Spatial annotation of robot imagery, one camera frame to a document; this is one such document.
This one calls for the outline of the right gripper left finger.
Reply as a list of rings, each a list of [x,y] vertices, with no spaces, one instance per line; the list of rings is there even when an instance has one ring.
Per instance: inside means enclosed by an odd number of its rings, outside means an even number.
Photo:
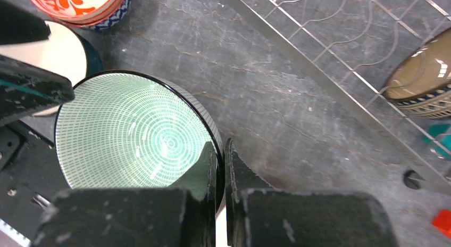
[[[44,211],[32,246],[215,246],[216,153],[165,188],[66,190]]]

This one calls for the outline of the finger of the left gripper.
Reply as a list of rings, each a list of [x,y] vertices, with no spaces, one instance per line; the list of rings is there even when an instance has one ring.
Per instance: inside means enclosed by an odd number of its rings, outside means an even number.
[[[1,126],[74,98],[67,78],[1,56]]]
[[[50,28],[43,19],[1,0],[1,45],[47,40],[50,34]]]

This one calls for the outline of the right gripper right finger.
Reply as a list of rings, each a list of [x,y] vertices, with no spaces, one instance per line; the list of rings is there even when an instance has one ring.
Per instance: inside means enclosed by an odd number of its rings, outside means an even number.
[[[230,246],[398,246],[385,209],[370,194],[275,189],[243,162],[231,139],[224,163]]]

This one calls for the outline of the red floral bowl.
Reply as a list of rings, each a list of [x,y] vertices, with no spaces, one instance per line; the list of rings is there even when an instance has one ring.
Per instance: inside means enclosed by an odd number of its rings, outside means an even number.
[[[74,26],[93,26],[111,17],[126,0],[31,0],[49,17]]]

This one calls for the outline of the light green ribbed bowl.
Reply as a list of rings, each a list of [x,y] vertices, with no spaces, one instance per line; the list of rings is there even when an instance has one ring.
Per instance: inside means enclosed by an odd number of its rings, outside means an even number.
[[[216,202],[224,181],[223,141],[207,109],[180,86],[140,72],[103,71],[74,87],[56,116],[55,148],[71,188],[167,187],[216,154]]]

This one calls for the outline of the steel dish rack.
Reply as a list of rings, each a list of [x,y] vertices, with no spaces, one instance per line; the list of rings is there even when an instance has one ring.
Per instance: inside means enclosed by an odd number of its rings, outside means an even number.
[[[185,0],[197,55],[237,78],[212,81],[229,133],[267,149],[253,166],[278,186],[450,194],[430,120],[380,94],[395,66],[450,27],[450,0]],[[268,151],[289,160],[284,169]]]

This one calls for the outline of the black patterned bowl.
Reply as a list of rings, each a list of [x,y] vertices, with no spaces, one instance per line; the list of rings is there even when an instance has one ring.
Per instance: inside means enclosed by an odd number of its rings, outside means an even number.
[[[410,115],[450,118],[450,28],[407,57],[386,80],[382,96]]]

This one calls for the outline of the red white patterned bowl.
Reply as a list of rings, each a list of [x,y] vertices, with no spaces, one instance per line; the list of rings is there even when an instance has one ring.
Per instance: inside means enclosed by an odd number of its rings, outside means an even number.
[[[81,28],[86,30],[104,30],[117,24],[129,11],[131,0],[116,0],[106,10],[103,17],[97,21],[78,24],[65,21],[64,23],[70,27]]]

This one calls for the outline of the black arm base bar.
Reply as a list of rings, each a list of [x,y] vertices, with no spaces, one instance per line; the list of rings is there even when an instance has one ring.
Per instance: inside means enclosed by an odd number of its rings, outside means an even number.
[[[54,144],[21,121],[1,127],[1,220],[32,240],[45,203],[69,186]]]

